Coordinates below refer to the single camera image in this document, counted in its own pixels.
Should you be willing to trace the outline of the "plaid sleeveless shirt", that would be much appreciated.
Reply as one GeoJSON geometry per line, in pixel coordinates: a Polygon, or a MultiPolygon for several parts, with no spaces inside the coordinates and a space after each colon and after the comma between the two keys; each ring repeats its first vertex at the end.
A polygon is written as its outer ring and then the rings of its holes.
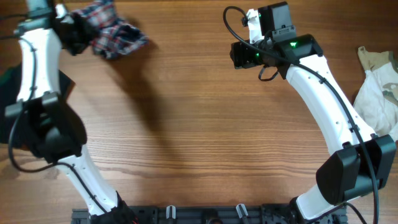
{"type": "Polygon", "coordinates": [[[95,55],[107,60],[129,55],[148,43],[148,38],[139,28],[117,14],[113,0],[93,1],[83,9],[72,11],[76,19],[92,31],[89,44],[95,55]]]}

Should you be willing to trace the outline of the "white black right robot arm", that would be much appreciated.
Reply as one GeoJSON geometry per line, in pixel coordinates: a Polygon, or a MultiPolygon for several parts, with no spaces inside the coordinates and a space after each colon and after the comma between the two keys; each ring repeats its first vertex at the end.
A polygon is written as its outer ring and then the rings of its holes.
{"type": "Polygon", "coordinates": [[[234,67],[275,67],[303,99],[317,122],[329,158],[315,174],[316,184],[290,203],[296,223],[315,223],[348,202],[373,195],[379,218],[379,191],[389,178],[396,154],[390,135],[379,136],[354,110],[330,72],[315,38],[243,40],[231,44],[234,67]]]}

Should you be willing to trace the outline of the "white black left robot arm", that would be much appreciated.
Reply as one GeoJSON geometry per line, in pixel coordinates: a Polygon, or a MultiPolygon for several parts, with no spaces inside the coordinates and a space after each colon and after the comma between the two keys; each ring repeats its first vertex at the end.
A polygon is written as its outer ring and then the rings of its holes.
{"type": "Polygon", "coordinates": [[[19,141],[45,159],[47,168],[63,172],[85,201],[90,223],[137,223],[136,214],[91,159],[83,121],[60,89],[60,51],[69,48],[79,54],[97,34],[61,4],[29,3],[27,19],[15,31],[22,50],[22,81],[16,101],[5,111],[11,124],[8,150],[19,141]]]}

